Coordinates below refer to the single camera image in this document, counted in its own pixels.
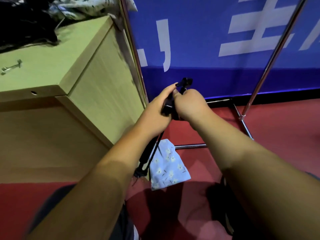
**wooden cabinet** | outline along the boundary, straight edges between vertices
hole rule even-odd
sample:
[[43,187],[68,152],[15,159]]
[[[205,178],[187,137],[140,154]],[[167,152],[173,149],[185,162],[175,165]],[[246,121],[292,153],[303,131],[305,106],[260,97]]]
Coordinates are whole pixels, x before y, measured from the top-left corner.
[[0,183],[77,181],[143,111],[126,37],[110,17],[58,30],[57,46],[0,54]]

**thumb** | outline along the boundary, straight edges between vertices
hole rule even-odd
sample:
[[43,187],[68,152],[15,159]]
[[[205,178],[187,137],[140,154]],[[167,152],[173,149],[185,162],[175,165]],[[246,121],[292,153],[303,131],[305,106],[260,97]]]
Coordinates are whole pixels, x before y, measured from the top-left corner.
[[177,89],[174,89],[174,91],[172,92],[173,98],[174,100],[176,100],[177,97],[182,96],[181,93],[179,93],[179,91]]

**hand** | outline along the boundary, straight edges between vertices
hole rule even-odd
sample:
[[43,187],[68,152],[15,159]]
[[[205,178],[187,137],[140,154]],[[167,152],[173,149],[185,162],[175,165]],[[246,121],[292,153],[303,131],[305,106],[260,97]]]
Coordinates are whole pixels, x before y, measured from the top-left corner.
[[171,121],[171,115],[168,117],[161,115],[161,109],[165,99],[176,88],[175,84],[166,87],[151,103],[149,103],[142,112],[135,127],[140,128],[150,140],[163,132]]
[[204,97],[195,89],[188,89],[183,95],[175,89],[173,97],[178,115],[190,124],[207,111],[211,111]]

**forearm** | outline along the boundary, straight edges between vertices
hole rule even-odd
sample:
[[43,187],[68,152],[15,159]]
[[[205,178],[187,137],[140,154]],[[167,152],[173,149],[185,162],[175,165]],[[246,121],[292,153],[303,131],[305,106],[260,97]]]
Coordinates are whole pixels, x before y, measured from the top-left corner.
[[62,199],[28,239],[108,239],[139,158],[150,141],[134,127]]
[[320,239],[317,180],[211,111],[191,124],[256,225],[277,239]]

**light blue floral cloth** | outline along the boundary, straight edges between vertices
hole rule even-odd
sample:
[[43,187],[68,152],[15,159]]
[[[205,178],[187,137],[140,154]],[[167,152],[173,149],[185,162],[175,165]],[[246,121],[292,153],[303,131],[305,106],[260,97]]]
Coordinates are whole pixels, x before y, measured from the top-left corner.
[[150,163],[151,189],[158,190],[191,179],[174,145],[161,140]]

